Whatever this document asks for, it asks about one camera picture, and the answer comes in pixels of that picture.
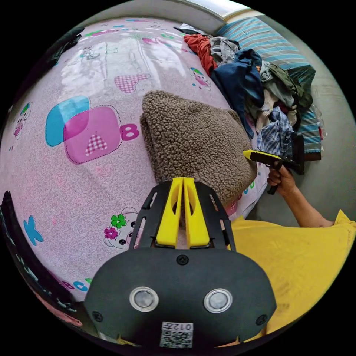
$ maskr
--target blue striped bedding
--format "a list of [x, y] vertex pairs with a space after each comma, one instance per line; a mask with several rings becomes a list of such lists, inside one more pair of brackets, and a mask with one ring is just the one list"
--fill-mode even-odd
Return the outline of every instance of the blue striped bedding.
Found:
[[[315, 69], [291, 43], [257, 17], [227, 24], [215, 35], [238, 41], [241, 48], [254, 49], [263, 60], [287, 70], [293, 79], [297, 79], [310, 92]], [[304, 136], [305, 153], [321, 152], [318, 121], [311, 109], [301, 113], [298, 132]]]

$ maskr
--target dark blue jacket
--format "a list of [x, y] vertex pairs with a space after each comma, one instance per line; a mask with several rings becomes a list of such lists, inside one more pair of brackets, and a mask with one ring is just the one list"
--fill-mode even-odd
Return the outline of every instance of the dark blue jacket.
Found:
[[261, 67], [262, 58], [253, 49], [242, 49], [235, 54], [235, 62], [221, 65], [211, 72], [211, 79], [220, 89], [232, 109], [234, 109], [250, 138], [254, 136], [245, 119], [245, 95], [254, 105], [264, 104], [263, 87], [256, 66]]

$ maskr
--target screw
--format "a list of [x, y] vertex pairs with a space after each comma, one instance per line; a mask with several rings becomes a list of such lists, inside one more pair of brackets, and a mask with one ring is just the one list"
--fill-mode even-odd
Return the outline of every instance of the screw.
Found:
[[189, 258], [186, 255], [179, 255], [177, 257], [177, 263], [180, 264], [181, 266], [184, 266], [189, 262]]
[[94, 320], [98, 323], [101, 323], [103, 321], [103, 316], [97, 311], [92, 312], [92, 316]]
[[260, 316], [257, 318], [257, 320], [256, 320], [256, 325], [261, 326], [261, 325], [263, 325], [266, 321], [267, 321], [267, 315], [266, 315], [266, 314], [260, 315]]

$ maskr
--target hand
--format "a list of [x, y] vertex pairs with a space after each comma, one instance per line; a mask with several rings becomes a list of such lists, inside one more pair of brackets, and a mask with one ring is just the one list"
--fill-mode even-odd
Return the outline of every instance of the hand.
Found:
[[283, 197], [297, 188], [292, 174], [284, 166], [279, 171], [270, 168], [267, 183], [271, 186], [278, 185], [277, 192]]

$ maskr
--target yellow shirt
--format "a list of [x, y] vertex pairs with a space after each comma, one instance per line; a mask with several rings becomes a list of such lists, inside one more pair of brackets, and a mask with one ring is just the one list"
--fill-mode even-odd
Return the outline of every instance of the yellow shirt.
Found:
[[341, 210], [334, 225], [327, 228], [282, 227], [241, 217], [232, 222], [232, 229], [236, 250], [257, 262], [270, 279], [277, 309], [267, 324], [267, 334], [295, 321], [321, 299], [340, 272], [356, 235], [356, 223]]

